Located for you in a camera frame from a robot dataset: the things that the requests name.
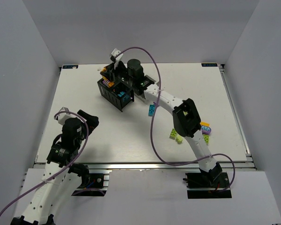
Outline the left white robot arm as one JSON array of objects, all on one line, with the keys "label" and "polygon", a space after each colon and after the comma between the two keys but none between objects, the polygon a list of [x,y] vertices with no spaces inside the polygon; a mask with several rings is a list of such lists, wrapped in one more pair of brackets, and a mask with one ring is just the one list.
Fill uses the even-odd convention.
[{"label": "left white robot arm", "polygon": [[12,219],[13,225],[52,225],[65,201],[77,188],[89,182],[89,168],[75,163],[84,150],[89,135],[99,125],[99,118],[67,108],[54,115],[62,126],[51,145],[41,183],[33,189],[33,197],[24,212]]}]

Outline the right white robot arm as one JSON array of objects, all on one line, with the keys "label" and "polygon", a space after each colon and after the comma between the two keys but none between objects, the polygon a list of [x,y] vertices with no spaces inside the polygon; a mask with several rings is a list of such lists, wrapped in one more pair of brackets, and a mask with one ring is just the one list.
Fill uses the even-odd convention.
[{"label": "right white robot arm", "polygon": [[108,82],[102,95],[107,99],[124,99],[128,96],[140,96],[155,102],[173,117],[175,131],[189,143],[199,163],[202,176],[210,183],[222,173],[220,164],[212,157],[201,131],[201,119],[192,99],[181,100],[160,89],[153,79],[145,75],[139,60],[131,59],[127,64],[113,62],[101,72],[102,80]]}]

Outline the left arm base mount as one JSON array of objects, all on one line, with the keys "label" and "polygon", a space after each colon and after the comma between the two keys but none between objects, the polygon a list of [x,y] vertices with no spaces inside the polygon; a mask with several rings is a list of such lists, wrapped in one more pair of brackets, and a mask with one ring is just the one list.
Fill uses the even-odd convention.
[{"label": "left arm base mount", "polygon": [[105,196],[104,173],[91,173],[86,165],[72,164],[64,176],[57,197]]}]

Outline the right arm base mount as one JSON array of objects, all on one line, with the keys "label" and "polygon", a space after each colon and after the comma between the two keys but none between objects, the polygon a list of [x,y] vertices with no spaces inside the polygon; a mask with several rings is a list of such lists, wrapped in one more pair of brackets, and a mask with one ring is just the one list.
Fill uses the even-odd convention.
[{"label": "right arm base mount", "polygon": [[223,172],[214,182],[210,182],[201,173],[186,173],[183,178],[187,187],[188,199],[230,199],[232,198],[229,185],[229,178]]}]

